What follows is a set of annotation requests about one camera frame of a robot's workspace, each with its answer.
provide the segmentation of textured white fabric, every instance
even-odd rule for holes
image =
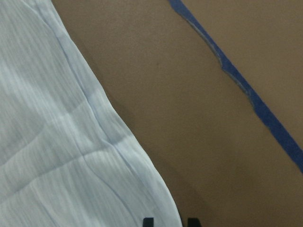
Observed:
[[[0,0],[0,99],[0,227],[181,227],[50,0]]]

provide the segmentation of torn tape edge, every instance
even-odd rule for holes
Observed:
[[[260,120],[269,128],[271,134],[275,137],[277,142],[286,151],[289,157],[297,164],[301,172],[303,173],[303,151],[295,140],[291,137],[288,131],[284,128],[281,122],[275,117],[270,111],[266,104],[262,101],[260,96],[250,86],[246,79],[239,73],[236,67],[231,61],[225,56],[223,51],[213,41],[211,36],[204,30],[199,24],[193,14],[187,9],[181,0],[169,0],[172,8],[180,14],[207,42],[209,47],[212,49],[214,54],[220,61],[221,68],[225,71],[243,90],[248,96],[253,109]]]

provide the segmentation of wrinkled fabric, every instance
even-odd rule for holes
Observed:
[[[51,1],[1,0],[0,16],[0,226],[182,226]]]

